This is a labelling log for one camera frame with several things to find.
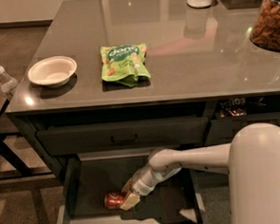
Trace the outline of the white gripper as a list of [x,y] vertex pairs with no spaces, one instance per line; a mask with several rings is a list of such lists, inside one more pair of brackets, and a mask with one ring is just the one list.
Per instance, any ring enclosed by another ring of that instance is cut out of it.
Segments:
[[129,179],[122,186],[121,191],[129,193],[125,196],[121,209],[128,211],[135,207],[140,201],[140,195],[148,196],[162,179],[162,173],[154,171],[149,164],[137,170],[132,179]]

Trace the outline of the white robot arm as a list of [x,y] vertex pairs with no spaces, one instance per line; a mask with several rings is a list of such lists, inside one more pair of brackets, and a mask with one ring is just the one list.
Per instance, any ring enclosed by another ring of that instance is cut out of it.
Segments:
[[230,143],[190,150],[157,149],[122,187],[130,210],[183,168],[229,176],[231,224],[280,224],[280,127],[242,128]]

